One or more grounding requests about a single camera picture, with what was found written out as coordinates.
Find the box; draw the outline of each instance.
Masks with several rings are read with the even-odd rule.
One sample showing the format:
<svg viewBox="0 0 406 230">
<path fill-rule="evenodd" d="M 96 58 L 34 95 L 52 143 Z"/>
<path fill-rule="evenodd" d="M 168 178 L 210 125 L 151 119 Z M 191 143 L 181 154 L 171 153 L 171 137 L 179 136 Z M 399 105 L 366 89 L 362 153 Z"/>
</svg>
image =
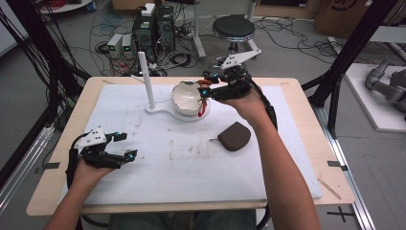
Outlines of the box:
<svg viewBox="0 0 406 230">
<path fill-rule="evenodd" d="M 323 0 L 314 20 L 317 34 L 349 38 L 365 12 L 366 1 Z"/>
<path fill-rule="evenodd" d="M 320 0 L 307 0 L 304 7 L 291 7 L 282 5 L 267 5 L 266 2 L 258 1 L 255 8 L 255 16 L 289 17 L 301 19 L 314 18 L 320 8 L 320 2 Z"/>
</svg>

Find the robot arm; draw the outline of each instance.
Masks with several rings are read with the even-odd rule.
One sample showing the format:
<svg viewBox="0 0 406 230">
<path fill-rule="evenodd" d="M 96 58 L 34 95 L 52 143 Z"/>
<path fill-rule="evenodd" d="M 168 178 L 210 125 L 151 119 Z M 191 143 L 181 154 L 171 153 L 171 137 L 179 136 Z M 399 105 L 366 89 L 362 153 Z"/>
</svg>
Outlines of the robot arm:
<svg viewBox="0 0 406 230">
<path fill-rule="evenodd" d="M 391 83 L 385 84 L 379 81 L 384 75 L 386 68 L 391 65 L 388 58 L 384 59 L 376 68 L 372 69 L 367 76 L 365 85 L 368 89 L 376 91 L 391 103 L 400 103 L 406 97 L 406 70 L 392 74 Z"/>
</svg>

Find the black frame pole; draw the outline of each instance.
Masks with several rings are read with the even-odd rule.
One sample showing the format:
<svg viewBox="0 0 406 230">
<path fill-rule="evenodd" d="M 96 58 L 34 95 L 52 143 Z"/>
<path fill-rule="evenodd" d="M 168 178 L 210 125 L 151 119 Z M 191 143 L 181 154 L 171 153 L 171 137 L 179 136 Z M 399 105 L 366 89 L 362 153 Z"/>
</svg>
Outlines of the black frame pole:
<svg viewBox="0 0 406 230">
<path fill-rule="evenodd" d="M 308 98 L 317 107 L 323 107 L 331 94 L 327 128 L 333 138 L 337 138 L 335 123 L 341 80 L 396 3 L 397 0 L 374 0 L 330 69 L 321 77 L 302 85 L 303 90 L 319 85 Z"/>
</svg>

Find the floor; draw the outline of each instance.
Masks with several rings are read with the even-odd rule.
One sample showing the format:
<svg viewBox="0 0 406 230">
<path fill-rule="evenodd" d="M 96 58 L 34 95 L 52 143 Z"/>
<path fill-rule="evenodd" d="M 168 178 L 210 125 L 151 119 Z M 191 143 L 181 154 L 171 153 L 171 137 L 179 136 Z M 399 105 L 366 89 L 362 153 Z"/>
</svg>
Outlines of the floor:
<svg viewBox="0 0 406 230">
<path fill-rule="evenodd" d="M 98 42 L 108 40 L 111 27 L 107 28 L 103 25 L 121 24 L 116 28 L 116 33 L 125 33 L 132 26 L 131 18 L 131 12 L 112 11 L 108 6 L 97 12 L 88 12 L 83 9 L 57 16 L 65 39 L 72 47 L 75 59 L 92 76 L 111 74 L 107 73 L 106 58 L 98 58 L 86 50 L 94 51 L 94 46 Z M 202 72 L 208 69 L 212 60 L 226 54 L 227 42 L 210 35 L 212 33 L 210 25 L 213 20 L 214 17 L 207 17 L 200 21 L 201 28 L 205 29 L 201 34 L 207 58 L 197 61 L 193 68 L 168 70 L 169 76 L 201 76 Z M 326 57 L 326 52 L 320 53 L 315 48 L 302 49 L 302 52 L 306 52 L 308 55 L 298 49 L 286 49 L 286 47 L 297 47 L 303 38 L 306 38 L 304 44 L 307 46 L 314 46 L 315 42 L 327 41 L 326 36 L 314 33 L 312 21 L 278 20 L 269 22 L 267 25 L 268 29 L 273 31 L 268 34 L 257 30 L 254 38 L 257 46 L 262 49 L 262 53 L 256 59 L 246 61 L 252 76 L 295 78 L 300 83 L 305 83 L 324 74 L 334 61 L 334 57 Z M 292 33 L 290 29 L 280 30 L 281 25 L 292 28 L 293 31 L 303 35 Z M 345 44 L 343 39 L 338 39 L 338 42 L 342 45 Z M 405 64 L 385 44 L 374 42 L 367 45 L 356 62 L 379 63 L 386 56 L 391 57 L 396 65 Z M 45 86 L 18 48 L 14 48 L 0 57 L 0 76 L 0 97 L 2 99 L 0 101 L 2 111 L 0 166 L 3 167 L 42 113 L 46 106 L 46 96 Z M 305 93 L 311 95 L 312 91 L 311 89 Z M 375 131 L 345 80 L 342 83 L 336 133 L 361 195 L 370 211 L 375 228 L 403 229 L 406 226 L 406 218 L 404 218 L 406 216 L 406 180 L 403 178 L 406 174 L 406 143 L 404 142 L 406 134 Z M 35 170 L 41 167 L 42 160 L 52 149 L 59 135 L 60 132 L 57 131 L 1 214 L 0 226 L 2 229 L 39 229 L 44 226 L 47 217 L 29 217 L 25 209 L 41 177 L 41 174 Z M 346 215 L 337 215 L 340 210 Z M 360 229 L 356 218 L 351 215 L 353 211 L 350 206 L 322 206 L 317 207 L 317 212 L 323 229 Z M 106 216 L 95 218 L 101 221 L 108 219 Z M 100 228 L 87 226 L 86 229 Z"/>
</svg>

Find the white container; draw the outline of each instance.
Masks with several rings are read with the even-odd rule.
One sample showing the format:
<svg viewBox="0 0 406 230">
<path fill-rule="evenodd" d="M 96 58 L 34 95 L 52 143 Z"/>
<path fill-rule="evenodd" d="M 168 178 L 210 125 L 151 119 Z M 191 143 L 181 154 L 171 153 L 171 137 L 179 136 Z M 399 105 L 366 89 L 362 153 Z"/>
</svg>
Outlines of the white container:
<svg viewBox="0 0 406 230">
<path fill-rule="evenodd" d="M 199 84 L 193 81 L 181 81 L 172 89 L 173 105 L 179 113 L 197 116 L 201 102 L 198 91 Z"/>
</svg>

